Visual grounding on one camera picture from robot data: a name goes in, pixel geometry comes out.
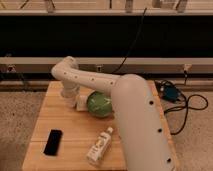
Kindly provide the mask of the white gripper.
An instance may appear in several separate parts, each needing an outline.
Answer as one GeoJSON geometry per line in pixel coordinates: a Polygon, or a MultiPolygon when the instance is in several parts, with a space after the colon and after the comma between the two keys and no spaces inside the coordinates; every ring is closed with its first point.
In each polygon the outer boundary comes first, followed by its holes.
{"type": "Polygon", "coordinates": [[[62,89],[61,95],[70,107],[75,107],[77,103],[78,88],[62,89]]]}

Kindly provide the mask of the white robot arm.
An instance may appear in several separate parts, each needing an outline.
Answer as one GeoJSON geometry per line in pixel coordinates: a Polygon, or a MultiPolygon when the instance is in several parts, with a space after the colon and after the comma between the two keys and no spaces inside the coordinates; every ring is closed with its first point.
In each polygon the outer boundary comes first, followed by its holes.
{"type": "Polygon", "coordinates": [[[85,86],[111,97],[127,171],[176,171],[165,130],[148,82],[136,74],[82,71],[65,57],[52,69],[69,94],[85,86]]]}

